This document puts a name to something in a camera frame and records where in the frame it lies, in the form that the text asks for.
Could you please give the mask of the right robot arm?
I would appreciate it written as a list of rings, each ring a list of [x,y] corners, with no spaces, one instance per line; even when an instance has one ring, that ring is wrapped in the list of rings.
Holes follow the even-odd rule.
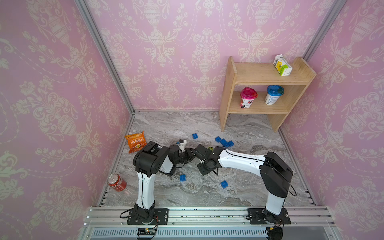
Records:
[[[269,192],[265,210],[272,216],[278,216],[290,193],[293,170],[274,152],[266,155],[237,153],[224,147],[212,150],[198,145],[194,155],[200,160],[198,169],[205,176],[218,173],[219,168],[232,168],[255,174],[262,178]]]

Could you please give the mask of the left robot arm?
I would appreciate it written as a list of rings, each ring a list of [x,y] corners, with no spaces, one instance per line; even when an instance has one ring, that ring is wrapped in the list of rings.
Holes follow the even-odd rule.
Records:
[[[191,162],[195,149],[179,145],[161,146],[153,141],[139,150],[133,164],[139,178],[139,195],[134,206],[136,216],[150,221],[155,215],[154,185],[156,174],[172,176],[177,168]]]

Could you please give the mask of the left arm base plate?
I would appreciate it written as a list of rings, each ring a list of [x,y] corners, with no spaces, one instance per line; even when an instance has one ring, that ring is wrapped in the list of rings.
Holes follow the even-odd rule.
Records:
[[[127,225],[167,225],[168,216],[169,209],[166,208],[151,208],[149,210],[138,208],[130,211]]]

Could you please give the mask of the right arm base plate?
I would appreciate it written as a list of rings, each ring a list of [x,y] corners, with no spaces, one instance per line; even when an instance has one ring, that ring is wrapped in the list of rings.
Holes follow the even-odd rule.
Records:
[[[275,215],[265,208],[249,208],[246,219],[250,221],[251,225],[290,225],[291,220],[288,211],[282,207],[279,215]]]

